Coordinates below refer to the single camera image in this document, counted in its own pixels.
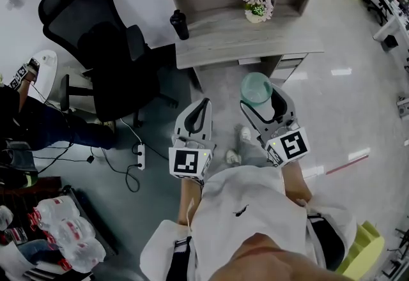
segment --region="human hand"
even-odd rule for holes
[[[28,71],[28,73],[24,77],[24,80],[27,80],[30,83],[33,81],[35,82],[37,80],[37,76],[33,72]]]

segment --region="plastic cup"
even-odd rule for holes
[[[270,79],[259,72],[251,72],[246,75],[240,88],[242,99],[251,106],[265,103],[273,94]]]

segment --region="shoe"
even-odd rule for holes
[[[107,126],[108,128],[111,129],[111,131],[113,133],[115,133],[115,131],[116,131],[116,122],[115,121],[104,122],[104,126]]]
[[[240,164],[242,162],[242,157],[236,153],[235,150],[229,149],[228,152],[226,153],[226,163],[227,164],[234,164],[238,163]]]
[[[94,123],[95,123],[96,125],[104,125],[104,126],[107,126],[108,128],[111,129],[111,131],[112,131],[113,133],[115,133],[115,131],[116,131],[116,122],[115,122],[115,121],[102,122],[102,121],[100,121],[99,119],[95,119]]]
[[[240,140],[244,141],[244,142],[251,142],[251,131],[250,128],[247,128],[246,126],[244,126],[241,130],[240,130]]]

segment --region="black mesh office chair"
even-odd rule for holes
[[[369,11],[375,11],[378,14],[379,17],[379,25],[383,26],[384,22],[388,21],[388,16],[387,12],[392,15],[392,11],[390,10],[388,4],[384,0],[379,0],[379,6],[376,5],[374,2],[371,0],[366,0],[368,3],[367,10]]]
[[[38,15],[44,35],[90,69],[84,75],[91,78],[93,89],[70,87],[69,76],[64,76],[61,110],[69,109],[70,95],[94,96],[99,120],[135,113],[134,126],[140,126],[138,111],[154,97],[177,107],[176,100],[160,94],[161,48],[151,50],[138,26],[126,28],[113,0],[42,0]]]

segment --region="black strap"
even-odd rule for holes
[[[166,281],[187,281],[191,239],[192,237],[187,237],[174,244],[172,263],[167,272]]]
[[[335,271],[344,259],[346,250],[344,242],[324,216],[317,213],[308,215],[307,217],[321,244],[327,269]]]

